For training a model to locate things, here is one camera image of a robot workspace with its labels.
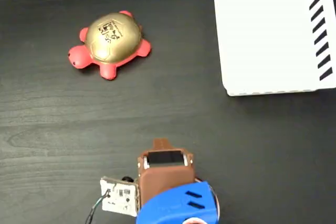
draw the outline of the dark wooden table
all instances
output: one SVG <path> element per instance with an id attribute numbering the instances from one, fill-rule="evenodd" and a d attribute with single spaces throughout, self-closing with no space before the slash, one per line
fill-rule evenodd
<path id="1" fill-rule="evenodd" d="M 68 49 L 127 9 L 153 50 L 103 80 Z M 155 137 L 195 153 L 221 223 L 332 224 L 336 94 L 229 98 L 213 0 L 0 0 L 0 223 L 84 223 Z M 96 224 L 134 223 L 98 209 Z"/>

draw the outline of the red turtle toy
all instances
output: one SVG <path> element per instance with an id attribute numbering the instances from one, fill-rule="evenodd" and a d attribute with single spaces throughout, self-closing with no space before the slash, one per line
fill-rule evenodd
<path id="1" fill-rule="evenodd" d="M 107 80 L 117 76 L 117 67 L 136 56 L 146 57 L 151 51 L 151 44 L 142 38 L 141 27 L 126 10 L 99 18 L 83 28 L 79 38 L 84 45 L 69 50 L 71 64 L 77 69 L 97 64 L 100 75 Z"/>

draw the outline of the circuit board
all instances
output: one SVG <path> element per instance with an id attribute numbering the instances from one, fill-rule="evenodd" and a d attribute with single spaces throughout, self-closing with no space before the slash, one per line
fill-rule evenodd
<path id="1" fill-rule="evenodd" d="M 103 177 L 100 186 L 102 195 L 110 189 L 108 196 L 102 201 L 102 210 L 137 216 L 139 193 L 136 183 Z"/>

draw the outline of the black wire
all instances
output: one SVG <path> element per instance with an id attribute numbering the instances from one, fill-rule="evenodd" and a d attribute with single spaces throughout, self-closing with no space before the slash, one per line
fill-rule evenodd
<path id="1" fill-rule="evenodd" d="M 91 207 L 90 213 L 88 215 L 88 217 L 86 218 L 85 224 L 91 224 L 92 219 L 93 219 L 93 215 L 95 214 L 95 210 L 96 208 L 99 206 L 99 204 L 103 201 L 103 199 L 105 199 L 106 197 L 109 196 L 110 193 L 110 189 L 107 189 L 106 192 L 104 193 L 104 195 L 102 195 L 97 202 Z"/>

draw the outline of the brown gripper part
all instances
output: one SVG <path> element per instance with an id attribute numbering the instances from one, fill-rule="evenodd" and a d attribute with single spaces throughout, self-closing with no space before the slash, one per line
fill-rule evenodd
<path id="1" fill-rule="evenodd" d="M 169 140 L 166 138 L 155 138 L 153 141 L 153 150 L 171 150 L 173 146 L 170 144 Z"/>

